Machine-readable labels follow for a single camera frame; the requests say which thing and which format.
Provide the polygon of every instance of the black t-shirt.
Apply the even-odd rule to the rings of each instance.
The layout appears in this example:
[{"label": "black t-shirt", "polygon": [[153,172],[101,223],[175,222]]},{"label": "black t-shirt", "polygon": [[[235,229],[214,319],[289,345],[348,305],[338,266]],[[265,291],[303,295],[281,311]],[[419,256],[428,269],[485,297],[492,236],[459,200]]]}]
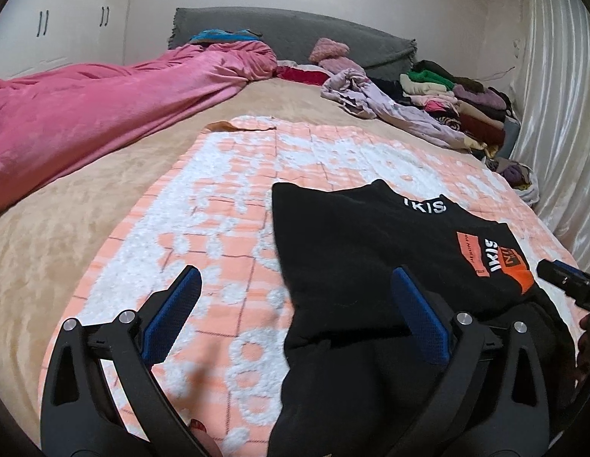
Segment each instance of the black t-shirt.
[{"label": "black t-shirt", "polygon": [[382,180],[337,192],[275,184],[273,215],[294,316],[269,455],[369,457],[411,422],[439,370],[420,359],[391,297],[400,265],[454,311],[495,326],[525,322],[552,409],[570,395],[568,328],[506,224],[443,195],[409,200]]}]

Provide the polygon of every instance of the gray headboard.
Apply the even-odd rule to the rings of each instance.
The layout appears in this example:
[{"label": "gray headboard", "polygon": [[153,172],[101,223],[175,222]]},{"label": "gray headboard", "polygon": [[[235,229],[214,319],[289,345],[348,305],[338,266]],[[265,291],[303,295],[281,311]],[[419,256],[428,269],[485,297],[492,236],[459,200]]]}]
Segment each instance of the gray headboard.
[{"label": "gray headboard", "polygon": [[237,31],[250,29],[262,34],[279,60],[308,63],[318,38],[330,38],[350,47],[349,58],[370,77],[396,80],[410,70],[416,53],[415,39],[403,39],[370,27],[333,17],[248,6],[178,8],[169,48],[186,44],[205,29]]}]

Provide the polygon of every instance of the white wardrobe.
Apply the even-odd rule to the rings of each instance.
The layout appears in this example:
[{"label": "white wardrobe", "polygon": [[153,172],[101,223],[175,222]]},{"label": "white wardrobe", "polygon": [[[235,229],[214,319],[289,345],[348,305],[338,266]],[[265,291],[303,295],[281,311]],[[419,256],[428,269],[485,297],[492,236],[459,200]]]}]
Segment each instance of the white wardrobe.
[{"label": "white wardrobe", "polygon": [[78,62],[123,63],[129,0],[9,0],[0,15],[0,78]]}]

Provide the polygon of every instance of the blue cloth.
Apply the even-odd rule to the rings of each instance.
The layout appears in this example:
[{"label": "blue cloth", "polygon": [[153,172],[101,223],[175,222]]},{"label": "blue cloth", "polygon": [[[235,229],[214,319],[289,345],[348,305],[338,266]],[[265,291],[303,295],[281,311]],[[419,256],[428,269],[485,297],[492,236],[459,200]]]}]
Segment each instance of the blue cloth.
[{"label": "blue cloth", "polygon": [[204,43],[230,43],[236,41],[259,41],[260,36],[251,32],[248,29],[241,29],[234,33],[223,31],[221,29],[206,29],[201,33],[192,36],[189,44],[204,44]]}]

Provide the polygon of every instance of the orange label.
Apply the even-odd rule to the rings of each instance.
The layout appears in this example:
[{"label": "orange label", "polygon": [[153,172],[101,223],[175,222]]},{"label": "orange label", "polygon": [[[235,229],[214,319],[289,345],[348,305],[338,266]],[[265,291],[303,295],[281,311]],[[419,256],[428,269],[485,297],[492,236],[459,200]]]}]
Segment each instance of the orange label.
[{"label": "orange label", "polygon": [[504,273],[517,280],[521,285],[521,294],[525,294],[534,285],[534,275],[528,270],[521,256],[514,249],[498,247],[498,260]]},{"label": "orange label", "polygon": [[482,248],[479,246],[479,237],[458,232],[458,242],[460,243],[462,256],[464,256],[470,263],[477,273],[477,276],[489,276],[489,271],[483,264]]}]

